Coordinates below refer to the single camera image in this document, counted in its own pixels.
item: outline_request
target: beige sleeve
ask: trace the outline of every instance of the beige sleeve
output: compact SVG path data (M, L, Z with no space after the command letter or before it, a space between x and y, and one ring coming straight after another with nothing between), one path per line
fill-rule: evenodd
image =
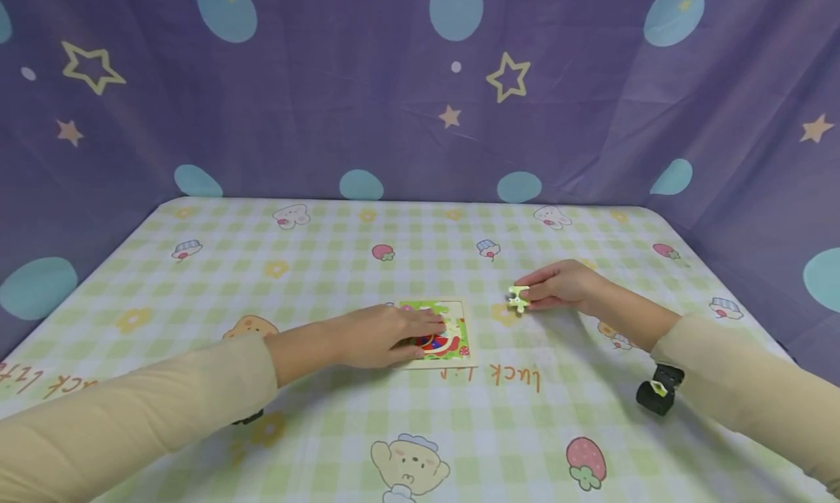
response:
M716 322L685 317L651 352L711 417L799 466L840 499L840 389Z
M277 393L259 336L226 339L0 421L0 501L89 502Z

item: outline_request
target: purple backdrop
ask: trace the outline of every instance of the purple backdrop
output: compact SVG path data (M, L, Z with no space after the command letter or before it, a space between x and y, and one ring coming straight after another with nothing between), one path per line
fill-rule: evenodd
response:
M0 354L177 195L379 183L650 207L840 385L839 4L0 0Z

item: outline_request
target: blue circle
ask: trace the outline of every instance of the blue circle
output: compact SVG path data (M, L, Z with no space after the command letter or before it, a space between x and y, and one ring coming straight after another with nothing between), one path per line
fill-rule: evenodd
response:
M208 28L222 40L238 44L257 30L257 10L251 0L195 0Z
M452 42L470 37L481 23L484 0L430 0L429 16L437 34Z
M385 188L374 173L365 170L351 170L341 177L338 190L349 200L380 200Z
M542 185L533 173L514 171L502 177L496 191L505 203L519 204L537 197L543 190Z
M694 168L686 159L676 159L662 172L650 187L651 195L676 195L688 187Z
M0 1L0 44L5 44L10 38L12 38L12 18L9 18L9 12Z
M192 164L178 166L175 170L175 183L190 197L222 197L223 194L216 179Z
M840 312L840 248L827 249L805 265L802 278L808 293L829 310Z
M655 0L645 18L645 39L651 45L679 44L700 23L706 0Z
M0 305L18 319L37 321L50 315L78 283L76 270L67 259L36 259L0 284Z

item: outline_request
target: green checkered pattern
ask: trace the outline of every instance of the green checkered pattern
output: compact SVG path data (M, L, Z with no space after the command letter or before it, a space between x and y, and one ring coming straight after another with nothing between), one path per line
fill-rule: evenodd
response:
M272 214L293 204L311 221L282 229ZM501 306L515 278L582 259L783 354L744 306L742 319L717 319L712 298L735 298L652 211L562 206L572 225L555 230L535 218L538 207L173 200L9 356L5 371L18 369L0 375L0 415L41 402L59 375L121 375L217 341L245 315L285 330L376 303L463 297L481 361L471 372L323 370L283 389L261 419L161 459L101 501L404 502L371 459L375 442L402 433L436 443L450 467L418 503L831 501L794 466L681 403L662 419L646 413L635 391L651 361L616 348L595 320L565 311L518 319ZM177 262L176 245L192 239L203 247ZM501 247L495 260L476 248L485 239ZM376 244L390 245L393 260L375 259ZM43 374L17 393L26 366L29 377ZM598 489L569 475L566 447L580 436L602 450Z

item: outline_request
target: star print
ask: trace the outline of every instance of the star print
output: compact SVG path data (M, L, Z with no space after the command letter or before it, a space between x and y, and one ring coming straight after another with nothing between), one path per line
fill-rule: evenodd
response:
M437 118L440 118L442 121L445 122L443 129L448 129L449 126L460 126L460 123L458 123L458 115L460 114L460 109L454 110L452 109L452 106L449 106L447 104L446 112L444 112L442 115L438 115Z
M516 83L518 83L518 87L512 87L508 90L505 90L504 85L498 81L498 78L501 77L505 73L505 68L511 68L514 71L519 71L519 77L516 78ZM504 51L502 54L502 65L499 66L499 71L494 73L490 73L487 76L487 82L490 82L492 87L495 87L497 90L496 93L496 101L498 104L501 104L508 96L510 95L520 95L525 96L525 73L531 67L531 62L520 62L516 64L513 59L510 59L510 55L508 55L507 51Z
M61 45L64 47L67 56L70 57L70 62L67 63L64 67L64 71L62 71L65 77L77 78L85 81L90 86L90 89L93 89L93 92L96 95L103 94L107 84L125 83L125 79L120 76L120 73L117 73L111 68L111 59L109 54L107 54L107 50L84 51L77 48L70 42L65 41L62 41ZM87 74L76 71L76 68L79 66L79 57L77 55L81 55L87 59L99 59L101 62L101 68L109 72L109 74L104 77L99 77L98 81L94 82L93 78L90 78Z
M825 121L825 113L822 113L817 120L814 122L806 122L802 124L802 127L805 128L805 134L802 135L802 138L799 139L800 142L805 142L806 140L813 140L814 142L818 143L823 138L823 133L829 131L829 129L834 127L834 124L830 124Z
M67 139L73 143L76 148L79 147L79 139L83 139L84 135L79 133L78 129L76 129L76 123L72 120L70 122L61 122L60 120L56 120L58 123L58 127L61 128L61 132L58 133L58 138L60 139Z

